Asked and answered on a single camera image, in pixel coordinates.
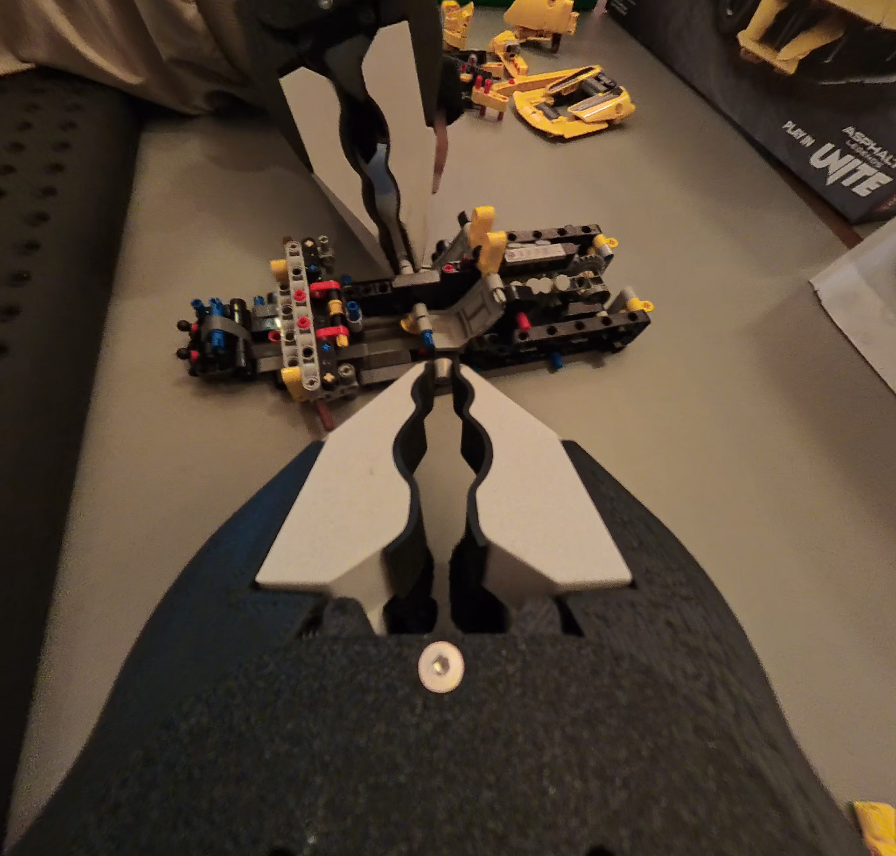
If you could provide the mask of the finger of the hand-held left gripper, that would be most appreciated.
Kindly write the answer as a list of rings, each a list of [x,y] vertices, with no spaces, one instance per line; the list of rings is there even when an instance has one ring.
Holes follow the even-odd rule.
[[[435,134],[424,115],[407,21],[375,33],[361,74],[366,95],[385,127],[366,166],[376,215],[385,232],[384,250],[398,270],[418,270],[427,261]]]
[[[334,83],[299,67],[279,80],[312,175],[362,244],[405,272],[405,238],[398,220],[398,190],[388,170],[388,146],[374,135],[365,159],[353,144]]]

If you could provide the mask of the yellow toy car roof panel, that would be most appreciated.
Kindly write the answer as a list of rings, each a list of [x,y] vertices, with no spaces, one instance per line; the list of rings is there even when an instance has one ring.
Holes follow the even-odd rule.
[[[636,109],[629,91],[599,65],[527,77],[512,100],[520,120],[546,138],[564,142],[618,126]]]

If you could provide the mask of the dark toy car box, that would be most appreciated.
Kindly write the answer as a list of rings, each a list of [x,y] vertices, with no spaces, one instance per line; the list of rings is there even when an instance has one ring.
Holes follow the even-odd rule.
[[[895,0],[608,0],[609,15],[851,223],[895,205]]]

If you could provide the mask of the toy car instruction booklet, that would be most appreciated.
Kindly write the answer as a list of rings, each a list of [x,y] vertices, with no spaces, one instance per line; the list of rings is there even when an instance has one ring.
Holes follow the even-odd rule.
[[[816,274],[817,301],[854,350],[895,391],[895,220]]]

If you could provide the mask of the grey desk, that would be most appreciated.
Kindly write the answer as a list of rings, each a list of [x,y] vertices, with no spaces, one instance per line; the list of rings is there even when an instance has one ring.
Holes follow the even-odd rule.
[[[839,802],[894,803],[894,395],[810,280],[840,235],[723,117],[603,14],[554,57],[637,107],[568,145],[465,117],[431,239],[480,204],[505,228],[597,222],[610,287],[654,302],[618,355],[496,380],[581,444],[721,590]],[[319,434],[267,386],[186,377],[189,301],[261,292],[284,235],[349,236],[258,118],[146,124],[8,820],[28,828],[142,625],[196,550]]]

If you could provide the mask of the beige clothing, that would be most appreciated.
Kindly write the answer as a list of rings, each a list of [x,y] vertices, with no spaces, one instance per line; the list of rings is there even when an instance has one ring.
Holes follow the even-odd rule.
[[[1,74],[49,67],[188,115],[263,106],[239,0],[1,0]]]

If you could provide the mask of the brick-built toy car chassis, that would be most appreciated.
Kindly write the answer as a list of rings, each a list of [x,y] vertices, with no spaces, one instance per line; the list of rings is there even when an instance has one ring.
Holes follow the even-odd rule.
[[[424,267],[368,280],[337,275],[325,235],[285,238],[272,290],[250,301],[194,299],[193,315],[176,323],[185,341],[175,357],[192,379],[268,380],[330,432],[333,402],[434,361],[399,325],[412,307],[447,309],[486,274],[502,279],[505,313],[454,359],[478,372],[540,361],[562,369],[568,356],[618,353],[648,328],[652,302],[630,287],[612,295],[605,282],[618,242],[598,224],[504,232],[495,217],[490,205],[462,212],[457,235]]]

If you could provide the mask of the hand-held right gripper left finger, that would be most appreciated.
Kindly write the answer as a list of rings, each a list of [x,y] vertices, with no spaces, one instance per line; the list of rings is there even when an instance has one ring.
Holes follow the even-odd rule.
[[[259,568],[263,590],[357,601],[375,631],[432,630],[434,561],[415,480],[434,366],[412,366],[323,441]]]

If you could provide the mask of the small yellow brick piece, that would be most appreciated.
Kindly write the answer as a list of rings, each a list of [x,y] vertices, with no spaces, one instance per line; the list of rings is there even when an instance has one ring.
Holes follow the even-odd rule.
[[[442,0],[442,49],[457,53],[467,48],[469,27],[475,14],[475,4],[464,5],[456,0]]]

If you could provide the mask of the grey curved brick panel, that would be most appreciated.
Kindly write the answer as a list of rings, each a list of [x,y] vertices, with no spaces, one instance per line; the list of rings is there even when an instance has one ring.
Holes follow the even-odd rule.
[[[399,325],[417,335],[427,357],[436,362],[436,377],[447,380],[455,358],[477,337],[486,335],[504,315],[507,298],[497,273],[486,274],[451,307],[431,310],[416,303]]]

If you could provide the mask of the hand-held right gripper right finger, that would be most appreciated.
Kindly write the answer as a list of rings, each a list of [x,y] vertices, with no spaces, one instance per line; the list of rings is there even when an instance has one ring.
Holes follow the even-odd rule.
[[[528,603],[633,581],[571,443],[465,365],[453,367],[462,457],[473,471],[450,607],[465,634],[500,634]]]

